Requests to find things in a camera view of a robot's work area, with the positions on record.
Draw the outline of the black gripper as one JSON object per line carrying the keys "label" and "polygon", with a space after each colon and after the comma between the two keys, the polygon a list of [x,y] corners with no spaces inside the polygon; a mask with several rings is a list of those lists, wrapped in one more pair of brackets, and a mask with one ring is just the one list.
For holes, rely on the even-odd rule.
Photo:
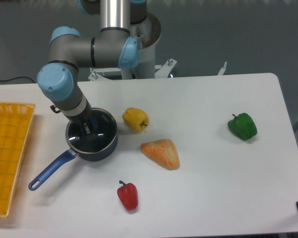
{"label": "black gripper", "polygon": [[92,141],[96,138],[97,131],[97,122],[90,119],[91,112],[91,107],[76,107],[72,110],[62,110],[62,113],[69,121],[83,126],[88,141]]}

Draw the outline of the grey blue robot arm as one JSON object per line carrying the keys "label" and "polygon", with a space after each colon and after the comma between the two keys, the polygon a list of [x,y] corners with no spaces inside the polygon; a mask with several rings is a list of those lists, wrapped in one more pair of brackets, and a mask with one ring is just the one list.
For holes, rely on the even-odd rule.
{"label": "grey blue robot arm", "polygon": [[138,42],[130,26],[147,16],[145,0],[79,0],[90,15],[100,15],[100,37],[82,38],[67,26],[58,27],[49,43],[48,64],[37,75],[43,94],[85,135],[96,131],[91,106],[77,84],[82,67],[131,69],[138,64]]}

